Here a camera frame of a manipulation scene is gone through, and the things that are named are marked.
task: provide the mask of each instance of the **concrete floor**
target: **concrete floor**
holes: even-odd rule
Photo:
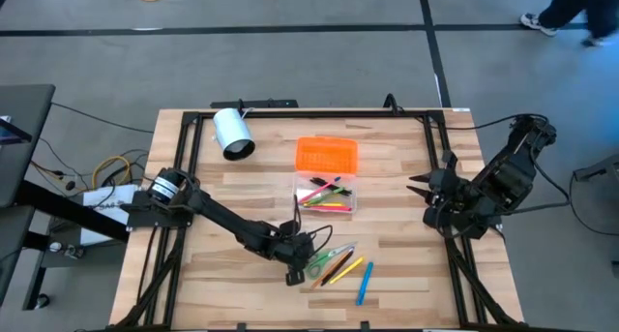
[[[513,23],[549,0],[429,0],[434,23]],[[0,30],[212,27],[322,23],[423,23],[419,0],[7,0]],[[619,46],[585,50],[586,31],[554,39],[532,31],[437,32],[452,106],[476,123],[517,112],[550,117],[558,141],[539,162],[567,187],[572,170],[619,149]],[[426,33],[355,32],[249,35],[0,38],[0,84],[53,83],[54,101],[152,129],[165,107],[281,98],[301,106],[379,106],[392,92],[402,106],[440,106]],[[485,159],[508,126],[478,132]],[[112,128],[54,107],[44,128],[70,165],[89,171],[102,158],[150,146],[150,136]],[[35,161],[61,167],[44,145]],[[28,178],[47,186],[33,171]],[[600,177],[575,186],[583,218],[619,231],[619,202]],[[559,200],[542,178],[528,205]],[[33,224],[44,228],[41,216]],[[619,239],[583,228],[568,208],[506,218],[508,251],[527,322],[613,331],[619,279],[610,261]],[[56,298],[20,310],[35,254],[24,252],[0,310],[3,331],[102,328],[120,266],[48,271]]]

